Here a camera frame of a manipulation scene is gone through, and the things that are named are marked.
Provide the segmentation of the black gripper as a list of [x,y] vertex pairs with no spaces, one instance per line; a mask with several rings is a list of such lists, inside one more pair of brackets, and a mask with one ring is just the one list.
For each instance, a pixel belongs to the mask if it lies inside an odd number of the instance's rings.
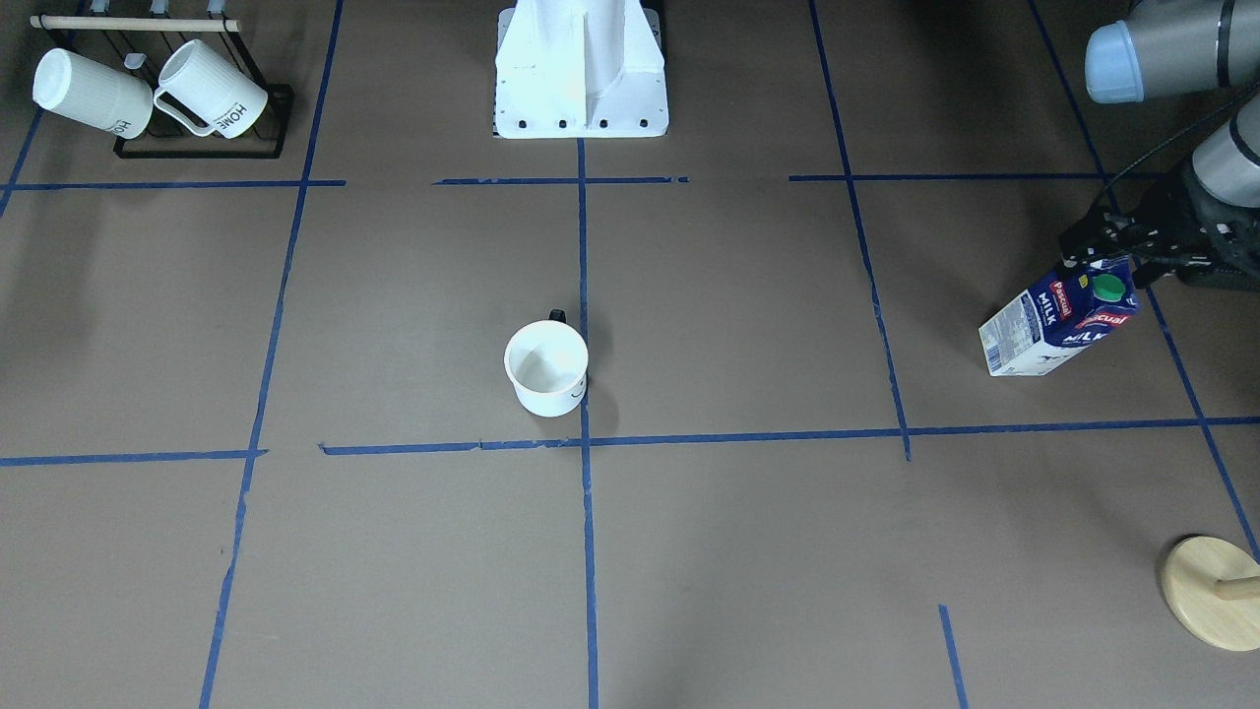
[[1090,208],[1058,234],[1058,271],[1128,264],[1121,237],[1135,220],[1137,288],[1174,275],[1191,287],[1257,291],[1257,217],[1256,207],[1212,196],[1182,162],[1143,194],[1131,219],[1110,208]]

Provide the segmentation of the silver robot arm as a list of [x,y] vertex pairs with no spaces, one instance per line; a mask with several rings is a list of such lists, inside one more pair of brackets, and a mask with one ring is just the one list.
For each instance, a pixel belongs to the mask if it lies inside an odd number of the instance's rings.
[[1166,275],[1200,288],[1257,288],[1257,26],[1255,1],[1138,1],[1128,18],[1094,31],[1085,82],[1097,103],[1236,86],[1245,93],[1133,210],[1094,199],[1058,234],[1058,269],[1133,257],[1138,288]]

